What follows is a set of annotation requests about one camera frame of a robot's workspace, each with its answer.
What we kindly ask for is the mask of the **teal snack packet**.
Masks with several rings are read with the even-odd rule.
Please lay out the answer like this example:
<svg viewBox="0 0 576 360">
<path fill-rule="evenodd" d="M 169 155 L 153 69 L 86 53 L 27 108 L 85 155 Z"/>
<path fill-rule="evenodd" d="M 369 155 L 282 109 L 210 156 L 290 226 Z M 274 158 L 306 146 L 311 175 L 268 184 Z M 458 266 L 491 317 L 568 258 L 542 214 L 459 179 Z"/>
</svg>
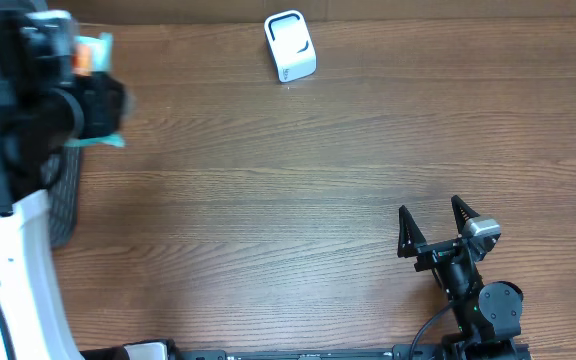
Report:
<svg viewBox="0 0 576 360">
<path fill-rule="evenodd" d="M 78 43 L 89 45 L 93 51 L 94 67 L 93 72 L 106 72 L 111 75 L 112 70 L 112 48 L 113 36 L 110 33 L 101 33 L 99 37 L 77 36 Z M 120 134 L 120 130 L 113 135 L 103 138 L 94 138 L 80 140 L 78 135 L 73 136 L 66 142 L 67 147 L 82 148 L 97 144 L 104 144 L 113 147 L 122 148 L 125 146 L 125 140 Z"/>
</svg>

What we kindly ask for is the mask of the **orange small carton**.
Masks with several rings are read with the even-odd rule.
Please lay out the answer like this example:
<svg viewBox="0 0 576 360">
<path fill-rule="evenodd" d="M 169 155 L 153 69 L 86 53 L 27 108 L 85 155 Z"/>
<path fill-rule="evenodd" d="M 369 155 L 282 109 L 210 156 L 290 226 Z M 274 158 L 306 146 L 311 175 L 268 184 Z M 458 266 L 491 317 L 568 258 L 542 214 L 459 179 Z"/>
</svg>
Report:
<svg viewBox="0 0 576 360">
<path fill-rule="evenodd" d="M 89 45 L 78 43 L 73 57 L 73 73 L 90 76 L 94 67 L 93 51 Z"/>
</svg>

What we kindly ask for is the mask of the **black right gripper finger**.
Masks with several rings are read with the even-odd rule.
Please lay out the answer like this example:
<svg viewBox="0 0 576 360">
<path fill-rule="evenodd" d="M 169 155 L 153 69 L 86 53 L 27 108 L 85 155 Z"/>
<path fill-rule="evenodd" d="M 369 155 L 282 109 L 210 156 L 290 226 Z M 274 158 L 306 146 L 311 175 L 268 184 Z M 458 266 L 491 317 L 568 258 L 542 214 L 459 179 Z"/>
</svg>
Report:
<svg viewBox="0 0 576 360">
<path fill-rule="evenodd" d="M 456 222 L 457 231 L 462 234 L 466 222 L 471 218 L 479 217 L 480 214 L 468 206 L 458 195 L 451 197 L 452 210 Z"/>
<path fill-rule="evenodd" d="M 399 207 L 398 219 L 397 256 L 403 258 L 416 256 L 418 250 L 427 245 L 427 241 L 405 205 Z"/>
</svg>

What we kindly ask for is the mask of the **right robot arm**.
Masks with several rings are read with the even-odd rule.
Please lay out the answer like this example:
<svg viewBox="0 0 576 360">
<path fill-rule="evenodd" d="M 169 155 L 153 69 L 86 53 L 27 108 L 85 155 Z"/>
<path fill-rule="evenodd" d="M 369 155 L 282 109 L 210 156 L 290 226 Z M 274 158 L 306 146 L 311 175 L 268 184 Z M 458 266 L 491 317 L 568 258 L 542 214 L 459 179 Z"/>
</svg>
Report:
<svg viewBox="0 0 576 360">
<path fill-rule="evenodd" d="M 395 345 L 395 359 L 515 360 L 531 357 L 527 345 L 514 338 L 521 334 L 524 295 L 512 282 L 486 284 L 477 263 L 490 253 L 501 237 L 501 226 L 492 217 L 473 210 L 459 196 L 451 198 L 457 236 L 428 243 L 406 206 L 398 210 L 397 256 L 414 258 L 417 272 L 431 271 L 446 295 L 447 305 L 427 320 L 408 345 Z M 444 314 L 454 314 L 458 331 L 438 344 L 420 342 Z"/>
</svg>

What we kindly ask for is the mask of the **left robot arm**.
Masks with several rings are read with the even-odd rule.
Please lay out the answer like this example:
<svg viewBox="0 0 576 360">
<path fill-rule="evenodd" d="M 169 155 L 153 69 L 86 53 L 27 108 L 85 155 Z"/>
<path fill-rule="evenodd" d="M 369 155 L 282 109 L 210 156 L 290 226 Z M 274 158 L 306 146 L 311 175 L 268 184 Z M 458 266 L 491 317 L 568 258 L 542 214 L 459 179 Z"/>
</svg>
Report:
<svg viewBox="0 0 576 360">
<path fill-rule="evenodd" d="M 51 254 L 53 156 L 115 135 L 129 100 L 112 38 L 70 13 L 0 1 L 0 359 L 80 359 Z"/>
</svg>

